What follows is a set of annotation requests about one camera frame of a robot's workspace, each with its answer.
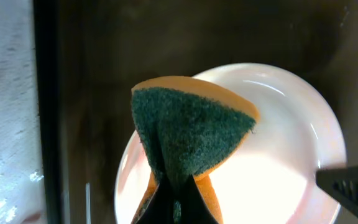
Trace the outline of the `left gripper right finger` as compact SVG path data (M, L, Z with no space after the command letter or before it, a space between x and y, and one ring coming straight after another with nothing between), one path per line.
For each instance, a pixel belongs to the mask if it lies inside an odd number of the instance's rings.
M192 175L189 175L178 195L181 224L218 224L207 208Z

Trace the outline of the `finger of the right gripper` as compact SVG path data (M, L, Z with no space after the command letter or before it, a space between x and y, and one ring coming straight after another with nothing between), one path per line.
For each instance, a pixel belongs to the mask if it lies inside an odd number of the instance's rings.
M318 170L316 185L358 218L358 166Z

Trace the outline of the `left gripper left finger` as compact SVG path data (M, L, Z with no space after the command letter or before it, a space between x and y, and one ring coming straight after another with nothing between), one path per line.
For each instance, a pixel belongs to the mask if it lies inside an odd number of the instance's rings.
M135 224L174 224L173 204L175 195L167 177L164 177L144 213L139 217Z

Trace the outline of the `green and orange sponge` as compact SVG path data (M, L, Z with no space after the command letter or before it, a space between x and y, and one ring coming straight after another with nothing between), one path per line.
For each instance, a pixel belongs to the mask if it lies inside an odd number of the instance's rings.
M132 221L144 213L160 181L167 177L175 195L174 223L181 223L178 195L192 175L207 208L222 223L209 175L234 154L259 121L255 105L214 83L168 76L135 85L131 108L151 168Z

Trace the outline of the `pinkish white plate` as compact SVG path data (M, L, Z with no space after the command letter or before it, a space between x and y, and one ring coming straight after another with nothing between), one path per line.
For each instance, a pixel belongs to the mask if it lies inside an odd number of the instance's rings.
M339 204L316 185L316 171L343 166L346 147L325 99L300 77L258 63L212 68L192 78L228 89L255 105L259 121L209 175L222 223L332 223ZM116 177L118 223L133 216L151 168L135 130Z

